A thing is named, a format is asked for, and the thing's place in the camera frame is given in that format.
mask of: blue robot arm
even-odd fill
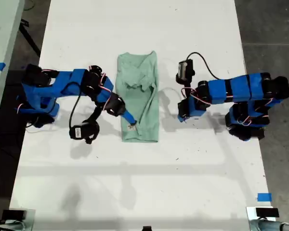
[[[22,85],[26,97],[19,97],[17,113],[23,114],[27,122],[37,128],[55,120],[59,111],[56,100],[65,96],[78,96],[69,120],[69,134],[72,139],[85,139],[87,143],[95,140],[99,132],[96,120],[103,110],[113,116],[122,116],[131,126],[137,122],[126,110],[122,98],[112,92],[113,84],[98,66],[90,66],[89,71],[55,71],[42,70],[29,64]],[[89,96],[96,108],[88,119],[72,126],[72,115],[81,96]]]
[[[225,116],[226,126],[230,134],[244,141],[251,137],[263,138],[263,127],[270,123],[268,110],[289,97],[287,78],[271,79],[269,73],[232,79],[218,79],[212,74],[216,80],[200,81],[196,89],[190,87],[193,75],[195,72],[191,59],[179,63],[176,81],[184,85],[186,99],[178,103],[178,119],[183,122],[193,116],[202,116],[213,104],[234,102]]]

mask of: cloth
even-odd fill
[[[116,92],[122,97],[126,109],[137,120],[134,127],[121,118],[124,142],[157,142],[158,64],[155,51],[137,55],[124,53],[118,56]]]

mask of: black cable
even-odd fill
[[[75,108],[76,108],[76,106],[77,106],[77,104],[78,104],[78,102],[79,102],[79,99],[80,99],[80,97],[81,97],[81,88],[80,88],[79,83],[77,83],[77,82],[70,82],[70,83],[68,83],[68,84],[64,87],[64,89],[61,91],[61,92],[65,91],[69,86],[71,86],[71,85],[73,85],[73,84],[74,84],[74,85],[77,85],[77,86],[79,87],[79,95],[78,95],[78,98],[77,98],[77,100],[76,100],[76,102],[75,102],[75,104],[74,104],[74,107],[73,107],[73,109],[72,109],[71,115],[69,116],[69,121],[68,121],[69,129],[72,128],[72,117],[73,117]]]
[[[32,10],[35,7],[35,2],[33,0],[29,0],[29,1],[32,2],[32,6],[27,9],[24,9],[24,11]]]
[[[9,157],[11,157],[14,161],[18,162],[18,160],[12,155],[10,154],[8,151],[4,150],[3,148],[0,147],[0,151],[4,152],[5,154],[7,154]]]
[[[220,79],[220,78],[217,78],[217,77],[211,72],[211,70],[210,70],[210,68],[209,68],[206,60],[204,59],[204,57],[203,57],[200,53],[198,53],[198,52],[192,52],[192,53],[190,53],[190,54],[188,55],[188,57],[186,58],[186,60],[188,60],[188,58],[189,58],[192,54],[197,54],[197,55],[199,55],[199,56],[202,58],[202,60],[204,61],[204,64],[206,65],[206,67],[207,67],[208,71],[210,72],[210,74],[211,74],[215,79]]]
[[[2,227],[0,227],[0,230],[3,230],[3,231],[14,231],[14,230],[7,229],[7,228],[2,228]]]

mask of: gray concrete floor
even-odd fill
[[[23,13],[23,19],[30,22],[29,33],[41,47],[50,0],[33,0],[36,6]],[[272,77],[286,76],[289,80],[289,0],[236,0],[243,52],[249,73],[266,71]],[[19,80],[20,73],[28,63],[38,64],[39,59],[23,36],[17,35],[7,83]],[[16,159],[20,155],[24,122],[13,112],[4,108],[11,92],[17,89],[6,87],[0,108],[0,144]],[[6,125],[6,115],[10,122]],[[270,109],[271,124],[260,146],[269,191],[273,194],[273,206],[279,208],[281,220],[289,222],[289,99]],[[16,141],[7,143],[2,136],[15,132]],[[8,159],[0,151],[0,216],[9,207],[17,161]]]

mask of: white tabletop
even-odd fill
[[[71,140],[76,97],[58,100],[53,125],[26,132],[11,207],[36,210],[34,230],[248,230],[246,206],[267,193],[259,142],[228,134],[221,123],[231,104],[214,105],[200,120],[180,123],[178,62],[192,51],[213,73],[245,73],[233,0],[53,0],[40,66],[102,67],[115,82],[117,56],[158,55],[158,143],[124,143],[120,119],[103,113],[92,145]],[[196,56],[200,80],[210,80]],[[82,97],[73,117],[93,111]]]
[[[0,104],[25,0],[0,0]]]

